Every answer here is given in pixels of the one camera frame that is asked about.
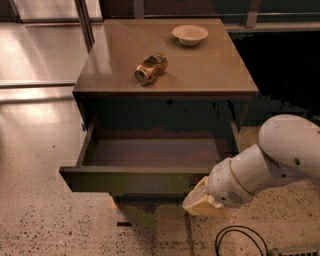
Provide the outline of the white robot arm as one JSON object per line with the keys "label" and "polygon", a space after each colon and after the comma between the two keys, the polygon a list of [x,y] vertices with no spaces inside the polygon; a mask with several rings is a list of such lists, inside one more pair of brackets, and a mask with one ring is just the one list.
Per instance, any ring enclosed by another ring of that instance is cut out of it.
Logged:
{"label": "white robot arm", "polygon": [[306,178],[320,178],[320,127],[290,114],[269,118],[258,142],[215,165],[184,199],[191,215],[223,206],[238,208],[259,192]]}

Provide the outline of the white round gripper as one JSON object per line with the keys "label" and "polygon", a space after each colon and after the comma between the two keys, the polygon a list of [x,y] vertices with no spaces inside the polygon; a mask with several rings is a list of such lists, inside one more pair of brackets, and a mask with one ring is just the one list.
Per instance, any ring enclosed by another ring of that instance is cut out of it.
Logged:
{"label": "white round gripper", "polygon": [[186,196],[182,208],[193,216],[209,216],[223,205],[240,207],[253,199],[236,179],[231,159],[226,158],[217,164],[209,176],[203,177]]}

